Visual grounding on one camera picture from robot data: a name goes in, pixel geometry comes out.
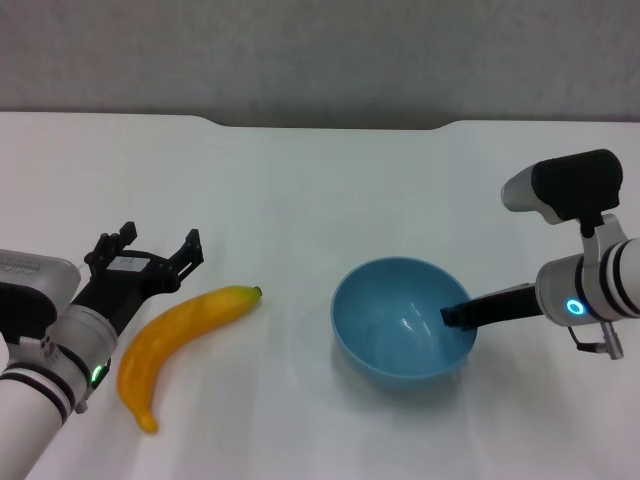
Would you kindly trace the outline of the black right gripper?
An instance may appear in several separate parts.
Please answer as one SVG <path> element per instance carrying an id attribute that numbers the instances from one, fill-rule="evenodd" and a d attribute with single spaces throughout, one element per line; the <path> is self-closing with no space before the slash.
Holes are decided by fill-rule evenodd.
<path id="1" fill-rule="evenodd" d="M 440 310 L 445 326 L 477 329 L 487 325 L 540 316 L 533 283 L 493 292 Z"/>

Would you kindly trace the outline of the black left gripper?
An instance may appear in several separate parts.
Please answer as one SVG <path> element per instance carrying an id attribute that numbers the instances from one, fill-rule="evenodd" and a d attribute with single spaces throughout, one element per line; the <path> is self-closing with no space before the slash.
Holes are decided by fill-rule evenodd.
<path id="1" fill-rule="evenodd" d="M 169 260 L 144 253 L 141 271 L 113 270 L 108 266 L 137 238 L 133 221 L 126 222 L 117 233 L 103 233 L 94 249 L 84 257 L 90 271 L 89 282 L 76 295 L 74 306 L 88 308 L 108 321 L 120 335 L 149 298 L 176 291 L 176 277 L 186 279 L 204 255 L 198 229 L 191 229 L 185 242 Z"/>

